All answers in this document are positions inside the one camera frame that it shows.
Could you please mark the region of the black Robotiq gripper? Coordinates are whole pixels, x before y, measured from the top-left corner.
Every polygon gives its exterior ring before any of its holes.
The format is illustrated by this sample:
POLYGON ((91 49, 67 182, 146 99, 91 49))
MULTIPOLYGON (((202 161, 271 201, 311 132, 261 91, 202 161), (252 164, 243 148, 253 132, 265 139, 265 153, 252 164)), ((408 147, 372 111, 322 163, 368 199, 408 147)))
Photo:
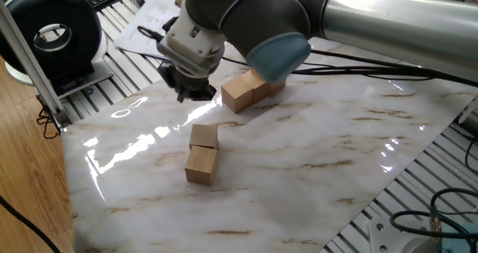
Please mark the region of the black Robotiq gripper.
POLYGON ((207 78, 192 78, 178 71, 171 63, 161 63, 157 71, 167 86, 176 90, 177 101, 180 103, 185 99, 210 101, 217 92, 207 78))

